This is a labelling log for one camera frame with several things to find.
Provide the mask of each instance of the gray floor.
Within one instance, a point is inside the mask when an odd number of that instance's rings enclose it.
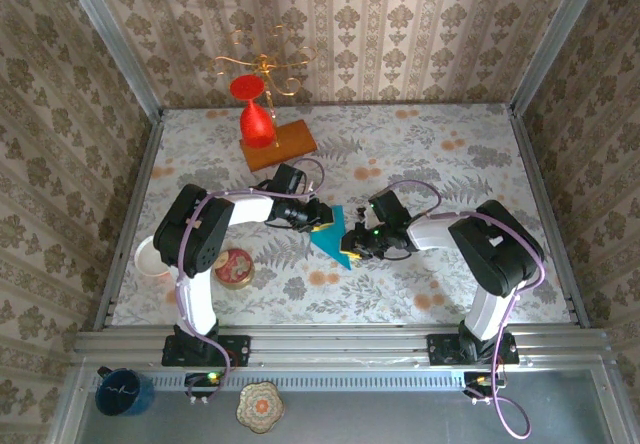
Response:
[[[611,442],[588,374],[514,373],[504,395],[515,398],[531,418],[528,444]],[[457,392],[290,392],[282,397],[286,413],[265,435],[238,424],[236,392],[223,392],[208,406],[191,406],[184,394],[158,393],[146,414],[123,418],[101,415],[91,400],[78,443],[516,442],[501,428],[493,406],[472,406]],[[505,416],[516,431],[523,430],[519,415],[506,409]]]

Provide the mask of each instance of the small round tin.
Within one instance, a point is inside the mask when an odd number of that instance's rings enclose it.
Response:
[[[214,262],[213,273],[216,280],[227,289],[242,289],[253,279],[253,259],[247,251],[228,249],[221,252]]]

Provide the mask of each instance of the blue mug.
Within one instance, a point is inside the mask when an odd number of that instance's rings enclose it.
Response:
[[[98,369],[102,382],[96,391],[96,406],[106,416],[137,416],[149,409],[154,398],[153,382],[130,369]]]

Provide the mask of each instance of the gold wire decoration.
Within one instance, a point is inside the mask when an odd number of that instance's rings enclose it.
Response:
[[[287,45],[287,43],[291,40],[291,37],[293,35],[293,32],[291,31],[291,29],[280,24],[272,28],[270,32],[271,37],[282,38],[282,37],[285,37],[285,31],[286,31],[286,39],[282,44],[283,49]],[[249,67],[254,74],[260,76],[264,81],[265,96],[267,98],[267,104],[269,106],[269,111],[271,113],[271,119],[273,120],[273,124],[276,125],[276,110],[275,110],[275,106],[273,105],[271,88],[273,88],[278,94],[282,96],[294,96],[302,87],[302,83],[300,82],[300,79],[297,79],[295,77],[288,77],[284,83],[285,89],[281,89],[273,81],[273,78],[271,77],[271,72],[275,70],[293,68],[293,67],[304,66],[305,64],[309,64],[311,61],[313,61],[317,57],[318,51],[316,50],[316,48],[311,46],[299,47],[291,55],[294,56],[296,54],[299,54],[301,57],[304,57],[306,59],[301,59],[298,62],[282,64],[278,61],[278,58],[275,55],[269,56],[267,54],[260,52],[258,47],[258,42],[256,40],[256,36],[252,31],[236,30],[236,31],[233,31],[230,34],[230,36],[231,36],[232,44],[234,46],[238,44],[244,44],[243,39],[245,39],[245,42],[246,42],[246,39],[248,39],[251,42],[251,47],[253,47],[257,57],[251,62],[246,62],[246,61],[241,61],[239,59],[234,59],[229,56],[218,56],[209,62],[209,70],[211,70],[212,72],[216,72],[213,69],[215,64],[220,61],[226,61],[226,62],[232,62],[234,64],[240,64],[242,66]],[[304,50],[310,51],[311,57],[307,57],[303,52]],[[226,71],[224,69],[216,72],[216,74],[218,75],[223,75],[225,73]]]

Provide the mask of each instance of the red glass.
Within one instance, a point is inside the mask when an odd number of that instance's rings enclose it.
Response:
[[[276,138],[276,128],[269,113],[253,102],[264,92],[263,80],[254,75],[240,76],[233,80],[230,91],[236,99],[247,101],[240,116],[240,132],[245,145],[255,149],[269,146]]]

